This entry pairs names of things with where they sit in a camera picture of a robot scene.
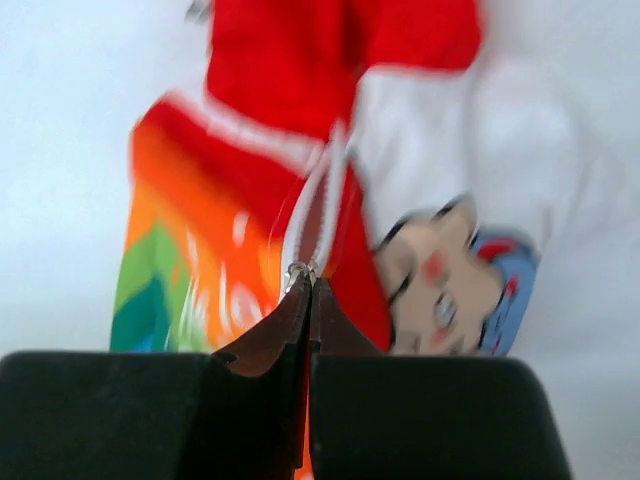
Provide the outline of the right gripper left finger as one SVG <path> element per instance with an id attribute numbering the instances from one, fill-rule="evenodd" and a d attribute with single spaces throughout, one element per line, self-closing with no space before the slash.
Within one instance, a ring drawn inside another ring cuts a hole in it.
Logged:
<path id="1" fill-rule="evenodd" d="M 1 362 L 5 479 L 290 479 L 303 460 L 311 281 L 212 354 Z"/>

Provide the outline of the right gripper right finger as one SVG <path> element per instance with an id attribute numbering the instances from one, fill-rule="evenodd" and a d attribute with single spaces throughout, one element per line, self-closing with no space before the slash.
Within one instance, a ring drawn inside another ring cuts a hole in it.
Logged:
<path id="1" fill-rule="evenodd" d="M 523 362 L 390 356 L 318 280 L 310 456 L 318 479 L 567 479 L 544 389 Z"/>

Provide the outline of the rainbow striped kids jacket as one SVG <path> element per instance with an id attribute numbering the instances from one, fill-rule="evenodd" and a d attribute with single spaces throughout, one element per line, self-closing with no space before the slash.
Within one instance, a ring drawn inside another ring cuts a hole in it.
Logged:
<path id="1" fill-rule="evenodd" d="M 114 351 L 212 352 L 324 277 L 393 354 L 502 355 L 616 182 L 476 1 L 207 1 L 210 62 L 131 137 Z"/>

